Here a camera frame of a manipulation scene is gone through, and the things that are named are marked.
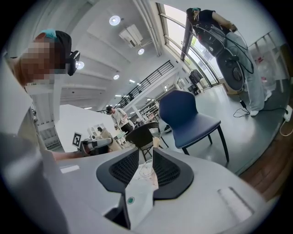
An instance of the chair leg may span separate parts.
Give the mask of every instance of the chair leg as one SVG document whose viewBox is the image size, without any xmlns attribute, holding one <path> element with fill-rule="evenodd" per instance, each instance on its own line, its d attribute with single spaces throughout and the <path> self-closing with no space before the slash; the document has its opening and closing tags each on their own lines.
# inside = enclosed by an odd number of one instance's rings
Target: chair leg
<svg viewBox="0 0 293 234">
<path fill-rule="evenodd" d="M 161 139 L 163 140 L 163 142 L 165 143 L 165 145 L 167 146 L 167 148 L 169 148 L 169 146 L 167 145 L 167 143 L 164 141 L 164 138 L 161 137 Z"/>
<path fill-rule="evenodd" d="M 152 157 L 151 153 L 150 153 L 150 149 L 147 149 L 147 152 L 150 154 L 150 156 Z"/>
<path fill-rule="evenodd" d="M 228 149 L 227 149 L 226 141 L 225 141 L 225 138 L 224 138 L 224 135 L 223 135 L 223 132 L 222 132 L 220 125 L 218 126 L 218 132 L 219 132 L 221 140 L 222 140 L 222 144 L 223 144 L 225 155 L 226 155 L 226 160 L 227 160 L 227 162 L 229 162 Z"/>
<path fill-rule="evenodd" d="M 185 147 L 183 147 L 182 150 L 183 150 L 183 152 L 184 152 L 185 154 L 189 155 L 189 153 L 188 153 L 188 151 L 187 151 L 187 149 L 186 149 Z"/>
<path fill-rule="evenodd" d="M 143 158 L 145 159 L 145 161 L 147 161 L 147 159 L 146 159 L 146 155 L 145 155 L 145 153 L 143 152 L 143 150 L 142 150 L 142 155 L 143 155 Z"/>
<path fill-rule="evenodd" d="M 209 140 L 210 140 L 210 142 L 211 142 L 211 144 L 212 144 L 212 139 L 211 139 L 210 134 L 208 134 L 208 137 L 209 137 Z"/>
</svg>

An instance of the air conditioner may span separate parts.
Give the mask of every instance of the air conditioner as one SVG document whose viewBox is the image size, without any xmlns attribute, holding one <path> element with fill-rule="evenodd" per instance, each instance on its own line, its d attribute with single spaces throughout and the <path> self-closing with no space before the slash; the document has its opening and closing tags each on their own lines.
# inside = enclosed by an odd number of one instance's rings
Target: air conditioner
<svg viewBox="0 0 293 234">
<path fill-rule="evenodd" d="M 140 45 L 142 41 L 142 36 L 134 24 L 123 30 L 119 36 L 126 41 L 131 48 Z"/>
</svg>

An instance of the black t-shirt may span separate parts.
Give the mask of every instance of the black t-shirt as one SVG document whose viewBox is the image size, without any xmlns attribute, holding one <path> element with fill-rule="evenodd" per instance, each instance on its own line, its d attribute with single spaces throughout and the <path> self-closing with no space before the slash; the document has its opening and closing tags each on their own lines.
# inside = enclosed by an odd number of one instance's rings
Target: black t-shirt
<svg viewBox="0 0 293 234">
<path fill-rule="evenodd" d="M 195 21 L 208 22 L 210 24 L 213 24 L 217 28 L 221 29 L 225 33 L 225 35 L 228 34 L 230 30 L 225 28 L 224 26 L 220 26 L 220 24 L 212 18 L 213 12 L 216 12 L 216 11 L 210 11 L 210 10 L 200 11 L 200 13 L 196 16 Z"/>
</svg>

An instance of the power outlet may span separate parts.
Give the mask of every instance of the power outlet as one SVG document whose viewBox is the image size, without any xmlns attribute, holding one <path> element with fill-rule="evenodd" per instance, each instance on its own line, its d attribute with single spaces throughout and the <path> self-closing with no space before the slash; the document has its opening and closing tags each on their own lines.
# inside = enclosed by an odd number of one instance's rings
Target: power outlet
<svg viewBox="0 0 293 234">
<path fill-rule="evenodd" d="M 286 122 L 289 122 L 291 119 L 291 115 L 292 115 L 292 108 L 288 105 L 286 107 L 286 110 L 288 111 L 288 114 L 286 114 L 286 113 L 284 114 L 284 119 Z"/>
</svg>

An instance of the window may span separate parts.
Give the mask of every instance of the window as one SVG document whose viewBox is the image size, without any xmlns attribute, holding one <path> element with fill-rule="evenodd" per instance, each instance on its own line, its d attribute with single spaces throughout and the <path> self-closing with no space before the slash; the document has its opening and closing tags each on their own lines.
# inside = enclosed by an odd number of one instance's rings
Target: window
<svg viewBox="0 0 293 234">
<path fill-rule="evenodd" d="M 158 10 L 163 24 L 166 45 L 184 60 L 190 69 L 201 68 L 201 72 L 205 74 L 205 84 L 207 86 L 217 85 L 219 83 L 218 77 L 222 77 L 222 73 L 217 65 L 216 58 L 214 58 L 207 50 L 199 43 L 198 39 L 190 33 L 185 33 L 186 13 L 168 5 L 157 3 Z M 190 47 L 184 46 L 183 41 L 190 41 Z"/>
<path fill-rule="evenodd" d="M 165 14 L 169 17 L 172 17 L 173 19 L 179 21 L 180 23 L 184 24 L 186 23 L 186 13 L 184 11 L 181 11 L 177 8 L 171 7 L 169 5 L 164 5 L 165 8 Z"/>
</svg>

